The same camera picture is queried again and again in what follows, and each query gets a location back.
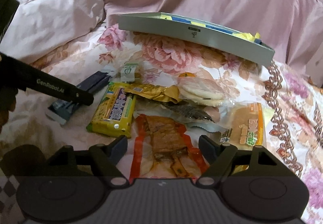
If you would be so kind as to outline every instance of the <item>floral fabric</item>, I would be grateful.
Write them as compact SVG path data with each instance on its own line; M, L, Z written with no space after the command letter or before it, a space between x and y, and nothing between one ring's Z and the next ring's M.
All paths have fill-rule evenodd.
M213 79L236 102L255 101L275 114L266 127L267 148L286 167L305 182L310 200L302 216L309 224L323 223L323 97L287 65L273 61L259 67L247 60L220 50L159 35L119 30L118 25L96 28L90 34L59 47L33 63L51 75L74 84L106 65L120 68L125 62L141 61L144 81L156 85L172 85L174 75L183 72ZM37 92L20 92L17 111L4 126L0 148L2 154L23 143L32 143L50 156L63 145L87 149L112 139L88 133L91 120L103 92L95 96L90 107L82 107L64 126L44 116L53 98ZM200 129L189 129L193 145L197 145ZM129 176L136 128L129 148L118 168Z

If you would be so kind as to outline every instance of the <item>bed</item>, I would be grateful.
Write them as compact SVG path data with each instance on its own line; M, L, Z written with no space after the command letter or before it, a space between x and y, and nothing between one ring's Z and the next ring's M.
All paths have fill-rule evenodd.
M309 189L303 221L323 223L323 97L321 89L307 82L305 73L306 64L323 41L323 28L319 27L323 26L319 12L322 0L306 0L306 6L302 6L305 0L19 1L0 50L67 82L78 84L106 65L120 68L129 60L140 60L145 82L170 86L172 75L190 72L225 83L236 102L253 99L273 108L275 114L265 129L267 148ZM147 11L199 18L250 33L258 31L262 40L275 48L275 60L268 67L258 68L220 50L118 28L118 14ZM31 90L19 92L16 110L0 135L0 155L22 144L36 145L49 157L64 145L84 150L97 143L110 143L113 139L85 130L103 93L95 95L91 106L81 107L61 127L44 115L52 97ZM200 134L200 129L189 132L193 145L197 145ZM130 174L134 137L118 164L126 177ZM13 218L6 214L7 220Z

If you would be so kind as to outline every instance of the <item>brown lace trim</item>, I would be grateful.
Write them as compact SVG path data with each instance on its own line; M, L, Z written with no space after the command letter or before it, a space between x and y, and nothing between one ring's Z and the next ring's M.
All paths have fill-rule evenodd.
M314 120L317 123L316 126L314 126L315 136L320 147L323 148L322 116L318 103L315 103Z
M264 82L267 92L262 97L267 101L270 107L275 109L275 114L271 119L274 125L269 134L277 136L279 140L283 141L276 152L287 167L298 177L301 177L303 166L297 162L297 157L294 153L294 145L290 139L288 124L284 122L284 117L281 113L282 109L279 107L277 101L277 91L282 88L281 84L283 78L274 61L272 61L271 66L268 67L268 72L270 74L269 80Z

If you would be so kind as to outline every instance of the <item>red snack package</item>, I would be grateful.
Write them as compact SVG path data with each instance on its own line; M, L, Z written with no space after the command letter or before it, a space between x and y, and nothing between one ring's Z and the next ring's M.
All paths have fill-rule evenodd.
M130 182L135 178L190 177L195 181L208 168L201 151L193 147L184 125L162 116L139 115L138 137Z

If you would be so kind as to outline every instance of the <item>pink flower print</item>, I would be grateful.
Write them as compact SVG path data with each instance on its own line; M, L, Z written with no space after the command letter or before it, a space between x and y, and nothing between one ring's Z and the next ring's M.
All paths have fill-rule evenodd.
M230 53L224 53L226 63L223 66L223 69L233 71L235 67L238 67L240 64L239 57Z
M119 25L115 24L107 28L98 40L98 43L104 44L108 51L121 50L122 42L126 41L127 32L119 30Z
M323 175L317 168L312 168L303 177L309 191L309 205L316 209L323 208Z
M99 55L99 63L103 62L103 61L107 61L108 63L110 63L113 59L113 56L111 55L110 52L107 53L102 53Z
M143 58L168 74L195 73L202 63L199 46L159 35L143 35Z
M157 78L160 76L161 72L162 71L158 71L155 68L146 70L145 74L144 74L143 82L144 83L153 83L153 82L155 82L157 80Z
M284 78L290 90L296 95L299 95L303 99L306 99L309 96L309 91L301 78L298 78L291 73L284 73Z

